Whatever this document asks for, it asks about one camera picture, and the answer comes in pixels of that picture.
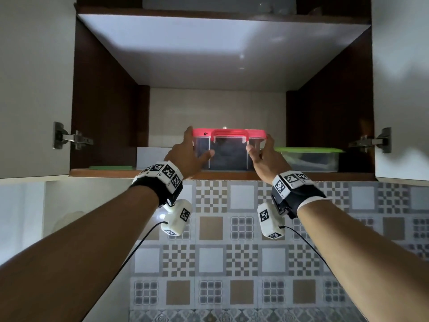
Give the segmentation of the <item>person's right hand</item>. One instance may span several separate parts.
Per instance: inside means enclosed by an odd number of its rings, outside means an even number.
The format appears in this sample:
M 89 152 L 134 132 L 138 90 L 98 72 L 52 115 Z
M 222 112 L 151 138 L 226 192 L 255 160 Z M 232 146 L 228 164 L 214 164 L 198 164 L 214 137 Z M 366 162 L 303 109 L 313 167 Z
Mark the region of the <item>person's right hand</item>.
M 277 175 L 292 170 L 292 167 L 286 162 L 282 154 L 275 151 L 274 143 L 275 141 L 271 135 L 266 134 L 265 146 L 260 151 L 262 161 L 253 163 L 255 172 L 267 184 L 271 184 Z

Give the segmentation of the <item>clear container with green lid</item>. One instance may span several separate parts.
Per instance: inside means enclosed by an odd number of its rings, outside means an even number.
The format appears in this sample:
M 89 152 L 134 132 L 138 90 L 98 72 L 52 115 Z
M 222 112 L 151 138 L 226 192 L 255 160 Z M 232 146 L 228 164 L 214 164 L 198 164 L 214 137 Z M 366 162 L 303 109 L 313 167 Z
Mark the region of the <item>clear container with green lid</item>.
M 336 148 L 275 147 L 293 170 L 302 172 L 334 173 L 339 170 L 339 156 L 344 153 Z

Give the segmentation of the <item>brown wooden wall cabinet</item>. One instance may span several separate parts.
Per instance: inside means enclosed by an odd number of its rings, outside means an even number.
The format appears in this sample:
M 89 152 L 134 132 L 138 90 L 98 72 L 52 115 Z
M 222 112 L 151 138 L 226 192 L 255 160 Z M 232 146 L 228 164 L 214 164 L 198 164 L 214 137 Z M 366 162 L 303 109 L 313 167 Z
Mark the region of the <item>brown wooden wall cabinet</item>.
M 259 15 L 260 0 L 76 0 L 76 5 Z M 277 146 L 344 151 L 339 172 L 319 181 L 375 181 L 374 151 L 349 148 L 374 136 L 371 0 L 297 0 L 297 14 L 368 18 L 371 26 L 297 90 L 227 91 L 138 84 L 76 14 L 71 130 L 94 140 L 72 147 L 76 177 L 131 178 L 90 166 L 133 166 L 138 147 L 171 147 L 194 128 L 264 129 Z

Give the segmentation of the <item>clear container with pink lid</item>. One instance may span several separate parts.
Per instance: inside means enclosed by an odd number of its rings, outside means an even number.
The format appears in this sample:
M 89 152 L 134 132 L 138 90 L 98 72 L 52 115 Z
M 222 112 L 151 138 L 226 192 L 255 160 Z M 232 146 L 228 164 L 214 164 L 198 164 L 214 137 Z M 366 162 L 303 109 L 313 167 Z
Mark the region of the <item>clear container with pink lid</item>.
M 252 145 L 263 147 L 266 133 L 263 129 L 193 129 L 193 147 L 197 157 L 208 150 L 215 155 L 202 166 L 203 171 L 250 172 L 254 164 L 246 150 Z

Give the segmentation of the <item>person's right forearm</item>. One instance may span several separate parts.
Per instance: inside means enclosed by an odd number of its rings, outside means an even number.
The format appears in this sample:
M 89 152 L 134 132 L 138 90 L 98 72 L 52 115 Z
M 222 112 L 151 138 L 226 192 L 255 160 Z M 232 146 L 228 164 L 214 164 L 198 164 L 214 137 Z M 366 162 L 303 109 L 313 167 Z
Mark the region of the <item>person's right forearm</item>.
M 329 200 L 302 205 L 297 214 L 369 322 L 429 322 L 429 263 Z

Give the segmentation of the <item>metal cabinet hinge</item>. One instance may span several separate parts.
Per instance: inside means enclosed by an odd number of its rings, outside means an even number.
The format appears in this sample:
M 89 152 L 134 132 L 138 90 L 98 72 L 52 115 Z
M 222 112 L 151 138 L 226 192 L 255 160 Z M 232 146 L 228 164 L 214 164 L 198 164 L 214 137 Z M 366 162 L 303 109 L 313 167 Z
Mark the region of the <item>metal cabinet hinge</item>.
M 94 140 L 83 136 L 78 130 L 74 134 L 69 134 L 62 123 L 55 121 L 53 123 L 53 149 L 62 149 L 67 143 L 71 143 L 75 150 L 80 151 L 85 146 L 93 146 Z
M 349 148 L 363 148 L 365 152 L 370 147 L 377 147 L 383 153 L 390 154 L 392 152 L 392 128 L 383 128 L 381 134 L 377 138 L 362 136 L 359 140 L 350 142 Z

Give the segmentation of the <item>person's left hand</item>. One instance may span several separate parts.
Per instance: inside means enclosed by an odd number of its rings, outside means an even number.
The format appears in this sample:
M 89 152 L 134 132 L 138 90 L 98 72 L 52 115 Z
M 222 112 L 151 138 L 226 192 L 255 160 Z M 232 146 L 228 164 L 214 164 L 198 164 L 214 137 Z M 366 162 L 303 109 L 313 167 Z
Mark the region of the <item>person's left hand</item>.
M 189 126 L 184 132 L 182 143 L 175 144 L 165 156 L 164 161 L 172 162 L 180 170 L 183 178 L 188 179 L 201 172 L 204 167 L 204 165 L 196 165 L 195 160 L 193 127 Z

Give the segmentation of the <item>flat green board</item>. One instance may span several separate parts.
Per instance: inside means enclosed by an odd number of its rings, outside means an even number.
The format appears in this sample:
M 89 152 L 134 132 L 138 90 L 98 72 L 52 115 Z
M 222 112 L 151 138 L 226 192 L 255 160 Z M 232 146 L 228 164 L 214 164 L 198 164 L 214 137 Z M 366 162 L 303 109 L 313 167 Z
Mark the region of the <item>flat green board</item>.
M 135 170 L 135 168 L 133 166 L 90 166 L 88 169 L 92 169 L 92 170 L 125 170 L 125 171 L 132 171 Z

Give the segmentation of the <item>white cabinet shelf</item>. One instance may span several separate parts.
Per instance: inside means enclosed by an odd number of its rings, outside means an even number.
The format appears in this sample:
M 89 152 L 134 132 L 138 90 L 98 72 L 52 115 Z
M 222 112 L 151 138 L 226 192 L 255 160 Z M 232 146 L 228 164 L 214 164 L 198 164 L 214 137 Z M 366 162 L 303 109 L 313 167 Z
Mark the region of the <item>white cabinet shelf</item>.
M 76 12 L 138 84 L 202 90 L 297 90 L 371 26 L 338 16 L 89 5 Z

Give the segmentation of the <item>white cabinet door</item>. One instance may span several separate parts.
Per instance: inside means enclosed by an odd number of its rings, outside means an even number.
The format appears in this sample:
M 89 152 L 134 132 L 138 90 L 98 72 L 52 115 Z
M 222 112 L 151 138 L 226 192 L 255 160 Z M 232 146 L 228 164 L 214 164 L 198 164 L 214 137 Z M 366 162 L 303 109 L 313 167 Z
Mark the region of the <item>white cabinet door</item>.
M 372 0 L 374 127 L 380 182 L 429 186 L 429 0 Z
M 0 0 L 0 178 L 68 175 L 76 0 Z

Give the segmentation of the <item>person's left forearm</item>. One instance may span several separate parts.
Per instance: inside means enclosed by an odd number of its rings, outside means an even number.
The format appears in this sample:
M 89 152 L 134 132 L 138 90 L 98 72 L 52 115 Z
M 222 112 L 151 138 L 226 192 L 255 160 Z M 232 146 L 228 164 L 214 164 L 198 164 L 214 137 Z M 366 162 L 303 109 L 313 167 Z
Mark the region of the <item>person's left forearm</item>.
M 137 186 L 0 266 L 0 322 L 81 322 L 158 207 Z

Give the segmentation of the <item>clear glassware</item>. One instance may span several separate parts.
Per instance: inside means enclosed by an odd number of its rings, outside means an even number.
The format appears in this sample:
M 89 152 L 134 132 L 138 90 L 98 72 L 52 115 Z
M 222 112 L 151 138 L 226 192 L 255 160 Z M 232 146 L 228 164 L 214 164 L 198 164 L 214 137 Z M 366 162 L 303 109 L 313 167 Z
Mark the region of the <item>clear glassware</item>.
M 295 15 L 297 0 L 260 0 L 257 10 L 264 14 Z

